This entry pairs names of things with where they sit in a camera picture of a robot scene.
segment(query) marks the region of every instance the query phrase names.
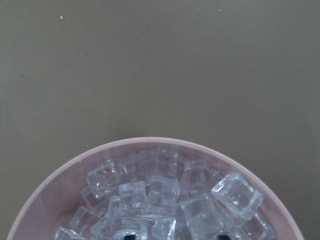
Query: clear ice cube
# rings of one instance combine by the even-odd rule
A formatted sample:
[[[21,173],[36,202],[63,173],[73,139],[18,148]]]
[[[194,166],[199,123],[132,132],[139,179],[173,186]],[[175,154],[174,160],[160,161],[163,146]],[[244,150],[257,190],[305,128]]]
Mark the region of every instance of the clear ice cube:
[[[185,158],[184,156],[178,155],[176,158],[176,178],[180,181],[184,171],[185,171],[185,163],[188,162],[189,159]]]
[[[221,179],[220,173],[206,160],[189,160],[184,163],[180,185],[190,190],[191,197],[208,193]]]
[[[85,206],[94,214],[99,217],[102,217],[108,211],[109,206],[109,198],[102,197],[100,199],[96,199],[89,186],[85,186],[81,191],[80,194],[82,199],[84,200]]]
[[[178,153],[158,147],[158,168],[156,173],[169,178],[177,178]]]
[[[272,240],[276,231],[260,212],[254,214],[250,221],[235,229],[238,240]]]
[[[87,167],[85,174],[85,181],[96,199],[114,191],[121,180],[120,174],[111,158],[102,163]]]
[[[211,193],[232,215],[247,221],[253,217],[264,200],[264,196],[238,173],[226,175],[212,188]]]
[[[188,222],[186,216],[182,215],[176,218],[175,223],[175,240],[192,240],[193,237],[188,228]]]
[[[105,217],[91,227],[90,233],[91,240],[111,240],[114,234],[110,227],[110,220]]]
[[[143,150],[137,154],[139,158],[139,174],[146,182],[150,181],[158,169],[158,151],[156,148]]]
[[[122,183],[137,182],[143,180],[139,175],[139,158],[136,154],[122,158],[116,162],[122,176]]]
[[[181,208],[181,203],[189,199],[190,199],[189,191],[184,187],[180,187],[179,197],[176,200],[176,208],[175,208],[176,218],[184,215],[184,211]]]
[[[225,219],[207,194],[184,201],[181,203],[181,207],[194,239],[212,239],[213,236],[226,228]]]
[[[174,240],[176,219],[155,214],[141,216],[140,240]]]
[[[154,174],[177,178],[179,159],[177,152],[157,147],[139,152],[138,158],[139,174],[147,184]]]
[[[143,181],[119,185],[119,212],[124,225],[135,229],[146,214],[146,186]]]
[[[79,235],[89,238],[91,227],[100,220],[100,217],[80,206],[69,222],[69,227]]]
[[[75,231],[59,226],[55,232],[53,240],[88,240],[80,236]]]
[[[147,197],[147,212],[174,217],[179,191],[180,187],[177,179],[153,175]]]
[[[241,226],[246,221],[242,217],[240,217],[238,215],[234,215],[232,212],[230,212],[229,209],[226,208],[226,206],[223,203],[221,203],[212,194],[209,194],[209,198],[212,200],[213,205],[217,209],[219,209],[221,215],[223,215],[223,217],[225,219],[228,219],[228,221],[230,222],[231,225],[233,225],[233,226]]]
[[[125,226],[122,223],[120,215],[120,197],[112,196],[110,198],[108,212],[104,218],[109,219],[110,228],[112,231],[123,229]]]

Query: pile of ice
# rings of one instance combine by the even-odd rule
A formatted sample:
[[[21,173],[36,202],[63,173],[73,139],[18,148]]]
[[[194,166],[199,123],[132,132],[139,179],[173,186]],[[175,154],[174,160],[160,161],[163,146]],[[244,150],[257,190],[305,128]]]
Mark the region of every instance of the pile of ice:
[[[272,240],[264,196],[238,173],[154,148],[85,170],[81,206],[54,240]]]

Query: gray surface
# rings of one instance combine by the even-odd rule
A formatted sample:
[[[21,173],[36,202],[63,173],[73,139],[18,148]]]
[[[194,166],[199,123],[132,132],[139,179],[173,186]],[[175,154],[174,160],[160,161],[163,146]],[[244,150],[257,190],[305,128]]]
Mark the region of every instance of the gray surface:
[[[1,0],[0,239],[63,163],[141,136],[237,160],[318,239],[319,13],[318,0]]]

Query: pink bowl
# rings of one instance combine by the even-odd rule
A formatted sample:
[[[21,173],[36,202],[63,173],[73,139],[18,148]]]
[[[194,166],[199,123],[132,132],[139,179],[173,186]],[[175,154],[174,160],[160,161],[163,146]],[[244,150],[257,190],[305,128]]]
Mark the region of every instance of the pink bowl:
[[[66,226],[77,208],[83,204],[80,189],[85,186],[85,168],[101,162],[105,156],[118,160],[130,153],[154,147],[177,151],[190,159],[204,158],[222,174],[242,173],[265,195],[261,211],[277,231],[276,240],[303,240],[294,219],[257,176],[229,157],[207,147],[188,141],[139,137],[114,141],[93,148],[52,173],[24,204],[7,240],[52,240],[58,226]]]

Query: dark object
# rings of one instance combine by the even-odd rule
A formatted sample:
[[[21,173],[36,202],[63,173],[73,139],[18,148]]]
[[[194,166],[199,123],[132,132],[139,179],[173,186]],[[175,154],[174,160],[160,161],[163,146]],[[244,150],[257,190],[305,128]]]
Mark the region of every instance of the dark object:
[[[217,237],[217,240],[230,240],[230,237],[227,235],[219,235]]]
[[[136,239],[136,235],[127,235],[124,237],[123,240],[135,240]]]

